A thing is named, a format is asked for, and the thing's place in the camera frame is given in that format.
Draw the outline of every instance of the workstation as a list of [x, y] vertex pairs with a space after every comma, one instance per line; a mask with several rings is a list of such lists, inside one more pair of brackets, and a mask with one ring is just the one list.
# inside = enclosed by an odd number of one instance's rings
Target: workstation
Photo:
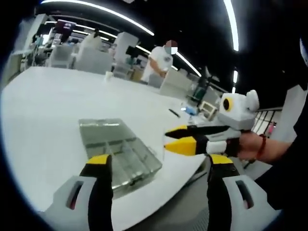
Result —
[[266, 90], [244, 87], [240, 65], [229, 79], [211, 60], [193, 65], [180, 36], [158, 44], [111, 9], [43, 1], [5, 66], [3, 144], [28, 206], [60, 231], [264, 230], [282, 211], [256, 183], [272, 164], [238, 158], [240, 139], [293, 142], [307, 90], [288, 85], [282, 103], [264, 106]]

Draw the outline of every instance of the robotic hand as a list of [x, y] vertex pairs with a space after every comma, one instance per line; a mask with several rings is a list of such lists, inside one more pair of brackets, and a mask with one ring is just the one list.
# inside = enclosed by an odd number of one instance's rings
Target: robotic hand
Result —
[[259, 108], [257, 92], [222, 95], [219, 113], [213, 122], [180, 126], [165, 135], [178, 139], [165, 145], [168, 151], [182, 154], [223, 154], [236, 156], [242, 131], [251, 130]]

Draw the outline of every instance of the black sleeve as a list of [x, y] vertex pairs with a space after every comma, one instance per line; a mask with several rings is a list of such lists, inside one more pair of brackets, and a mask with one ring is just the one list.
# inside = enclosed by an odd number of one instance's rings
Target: black sleeve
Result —
[[286, 153], [266, 173], [256, 180], [268, 195], [269, 204], [275, 209], [293, 207], [306, 191], [308, 100], [294, 130], [296, 139]]

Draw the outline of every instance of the person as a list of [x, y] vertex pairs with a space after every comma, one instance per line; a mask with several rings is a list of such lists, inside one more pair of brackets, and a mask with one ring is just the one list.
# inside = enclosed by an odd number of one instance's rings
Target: person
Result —
[[83, 49], [84, 47], [91, 47], [96, 50], [100, 50], [102, 47], [102, 40], [99, 36], [99, 29], [96, 28], [94, 30], [94, 33], [89, 34], [85, 37], [85, 39], [80, 44], [80, 49]]
[[149, 55], [141, 80], [149, 82], [150, 75], [155, 73], [164, 78], [173, 64], [172, 55], [177, 50], [178, 45], [173, 40], [168, 41], [163, 47], [155, 47]]
[[112, 44], [111, 47], [108, 49], [108, 53], [115, 58], [115, 54], [116, 54], [116, 43]]
[[[302, 57], [308, 67], [308, 36], [300, 41]], [[266, 230], [291, 230], [303, 222], [302, 210], [307, 206], [306, 143], [308, 141], [308, 99], [294, 126], [297, 134], [293, 142], [282, 142], [260, 137], [253, 132], [240, 137], [238, 157], [243, 160], [259, 160], [272, 167], [256, 179], [256, 183], [267, 193], [268, 203], [281, 215]]]

